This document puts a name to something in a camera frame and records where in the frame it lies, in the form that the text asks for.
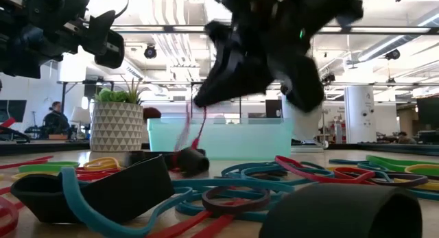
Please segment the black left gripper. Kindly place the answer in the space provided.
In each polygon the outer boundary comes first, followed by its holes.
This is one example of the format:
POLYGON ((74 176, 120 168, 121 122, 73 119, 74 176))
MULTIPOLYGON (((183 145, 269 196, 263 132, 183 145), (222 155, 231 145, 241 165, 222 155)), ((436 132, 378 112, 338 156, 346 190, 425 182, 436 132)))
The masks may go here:
MULTIPOLYGON (((75 54, 89 1, 0 0, 0 43, 16 41, 43 56, 75 54)), ((123 36, 110 30, 115 17, 114 10, 91 16, 82 37, 83 50, 96 55, 96 64, 111 69, 119 68, 125 56, 123 36)))

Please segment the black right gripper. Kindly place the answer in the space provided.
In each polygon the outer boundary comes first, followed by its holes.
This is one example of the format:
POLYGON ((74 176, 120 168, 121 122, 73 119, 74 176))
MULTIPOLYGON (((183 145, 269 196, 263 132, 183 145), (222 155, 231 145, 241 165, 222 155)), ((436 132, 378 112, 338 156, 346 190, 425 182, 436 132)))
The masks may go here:
POLYGON ((211 21, 206 35, 216 49, 215 62, 193 98, 207 107, 264 93, 275 80, 287 100, 308 113, 323 100, 315 62, 307 57, 305 30, 294 25, 278 0, 215 0, 232 13, 230 25, 211 21))

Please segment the green rubber band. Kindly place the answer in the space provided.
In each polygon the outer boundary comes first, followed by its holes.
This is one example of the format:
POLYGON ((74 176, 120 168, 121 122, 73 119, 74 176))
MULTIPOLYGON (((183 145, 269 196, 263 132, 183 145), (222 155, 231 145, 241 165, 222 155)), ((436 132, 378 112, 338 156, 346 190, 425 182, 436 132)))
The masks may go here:
POLYGON ((373 155, 367 155, 366 160, 378 166, 385 167, 390 171, 397 171, 397 172, 404 172, 406 167, 413 165, 439 165, 439 163, 433 163, 428 161, 397 160, 397 159, 384 158, 384 157, 373 156, 373 155))
POLYGON ((23 165, 19 167, 20 173, 27 173, 33 171, 43 171, 43 172, 59 172, 62 167, 79 167, 78 162, 72 161, 58 161, 58 162, 47 162, 42 164, 32 164, 32 165, 23 165))

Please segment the teal translucent plastic bin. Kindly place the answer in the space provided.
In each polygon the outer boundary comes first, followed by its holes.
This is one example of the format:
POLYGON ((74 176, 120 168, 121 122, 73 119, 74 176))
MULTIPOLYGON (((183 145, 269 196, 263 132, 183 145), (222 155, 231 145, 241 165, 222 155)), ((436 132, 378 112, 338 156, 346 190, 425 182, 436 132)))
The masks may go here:
MULTIPOLYGON (((197 137, 202 119, 192 119, 183 148, 197 137)), ((150 119, 147 131, 153 152, 171 152, 185 125, 185 118, 150 119)), ((291 152, 292 121, 289 119, 240 119, 226 124, 207 119, 198 147, 211 160, 274 160, 291 152)))

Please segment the black monitor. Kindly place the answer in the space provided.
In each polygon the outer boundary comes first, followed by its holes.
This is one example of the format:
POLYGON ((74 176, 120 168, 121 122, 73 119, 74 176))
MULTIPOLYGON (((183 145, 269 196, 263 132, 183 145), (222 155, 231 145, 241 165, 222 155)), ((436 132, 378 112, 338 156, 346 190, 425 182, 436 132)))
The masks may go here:
POLYGON ((439 129, 439 97, 417 99, 418 118, 423 125, 439 129))
POLYGON ((25 114, 26 100, 0 100, 0 123, 14 118, 21 123, 25 114))
POLYGON ((282 103, 280 99, 267 99, 265 101, 265 116, 267 118, 282 117, 282 103))

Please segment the succulent in triangle-patterned pot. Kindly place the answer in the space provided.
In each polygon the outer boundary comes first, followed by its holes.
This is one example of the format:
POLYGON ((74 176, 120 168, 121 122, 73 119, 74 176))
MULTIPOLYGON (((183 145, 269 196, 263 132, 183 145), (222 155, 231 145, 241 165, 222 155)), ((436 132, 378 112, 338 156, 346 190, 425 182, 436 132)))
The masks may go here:
POLYGON ((138 151, 144 120, 138 80, 126 81, 125 91, 102 89, 95 95, 91 118, 90 149, 93 152, 138 151))

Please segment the person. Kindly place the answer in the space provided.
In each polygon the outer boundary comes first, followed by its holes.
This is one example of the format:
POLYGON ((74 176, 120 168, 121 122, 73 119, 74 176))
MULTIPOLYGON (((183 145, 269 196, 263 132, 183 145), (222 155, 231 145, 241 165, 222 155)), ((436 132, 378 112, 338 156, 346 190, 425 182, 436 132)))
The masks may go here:
POLYGON ((398 133, 398 144, 417 144, 417 142, 409 137, 406 132, 401 131, 398 133))
POLYGON ((61 102, 54 102, 49 107, 50 112, 43 119, 43 130, 47 136, 50 134, 68 134, 69 122, 61 112, 61 102))

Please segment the white cylindrical device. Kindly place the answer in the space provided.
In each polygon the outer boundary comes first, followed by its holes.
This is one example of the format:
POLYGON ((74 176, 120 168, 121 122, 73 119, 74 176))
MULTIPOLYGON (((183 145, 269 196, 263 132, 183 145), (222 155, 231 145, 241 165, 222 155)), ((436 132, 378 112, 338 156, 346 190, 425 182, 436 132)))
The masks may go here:
POLYGON ((325 145, 317 142, 315 137, 319 134, 319 121, 322 118, 322 105, 311 112, 305 113, 281 95, 283 118, 292 121, 292 139, 298 141, 298 145, 292 146, 293 153, 320 153, 325 145))

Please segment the white round column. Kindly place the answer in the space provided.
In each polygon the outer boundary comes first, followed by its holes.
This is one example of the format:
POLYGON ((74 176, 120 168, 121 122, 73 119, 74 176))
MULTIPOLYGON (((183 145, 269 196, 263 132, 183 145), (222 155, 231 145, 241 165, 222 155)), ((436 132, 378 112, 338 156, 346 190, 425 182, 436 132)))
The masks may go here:
POLYGON ((375 102, 371 86, 348 86, 344 90, 346 142, 376 142, 375 102))

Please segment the black metal stand frame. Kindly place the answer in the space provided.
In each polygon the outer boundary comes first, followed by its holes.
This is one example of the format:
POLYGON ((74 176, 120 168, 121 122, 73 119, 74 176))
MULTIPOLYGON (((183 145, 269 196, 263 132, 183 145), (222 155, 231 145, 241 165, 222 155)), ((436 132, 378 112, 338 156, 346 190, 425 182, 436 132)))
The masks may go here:
POLYGON ((84 126, 88 129, 90 127, 89 123, 80 123, 76 121, 75 109, 87 110, 89 116, 93 112, 95 94, 98 94, 103 88, 109 88, 110 90, 115 89, 114 81, 106 80, 82 80, 82 81, 57 81, 58 84, 62 85, 62 96, 61 96, 61 112, 65 114, 71 125, 80 126, 81 130, 84 131, 84 126))

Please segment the black aluminium table frame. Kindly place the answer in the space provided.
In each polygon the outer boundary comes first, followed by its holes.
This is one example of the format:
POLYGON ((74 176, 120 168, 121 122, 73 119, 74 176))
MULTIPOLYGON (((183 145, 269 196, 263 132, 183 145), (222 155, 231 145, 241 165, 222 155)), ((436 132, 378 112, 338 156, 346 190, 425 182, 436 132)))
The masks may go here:
MULTIPOLYGON (((0 156, 14 154, 37 154, 45 152, 62 152, 88 150, 87 142, 80 143, 0 143, 0 156)), ((377 152, 392 152, 402 154, 417 154, 439 156, 439 145, 412 145, 396 143, 357 143, 357 144, 330 144, 328 150, 366 150, 377 152)))

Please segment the grey air duct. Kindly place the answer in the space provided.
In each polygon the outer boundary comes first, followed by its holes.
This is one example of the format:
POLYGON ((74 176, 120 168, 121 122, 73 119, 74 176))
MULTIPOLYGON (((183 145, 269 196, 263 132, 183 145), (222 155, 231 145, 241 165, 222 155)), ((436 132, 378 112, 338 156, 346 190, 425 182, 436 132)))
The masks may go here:
MULTIPOLYGON (((409 26, 413 27, 439 27, 439 7, 431 10, 430 12, 422 15, 418 19, 412 21, 409 26)), ((358 62, 365 62, 382 56, 386 53, 397 49, 401 45, 404 45, 416 38, 419 35, 398 35, 398 36, 388 36, 373 46, 361 51, 357 55, 358 62)))

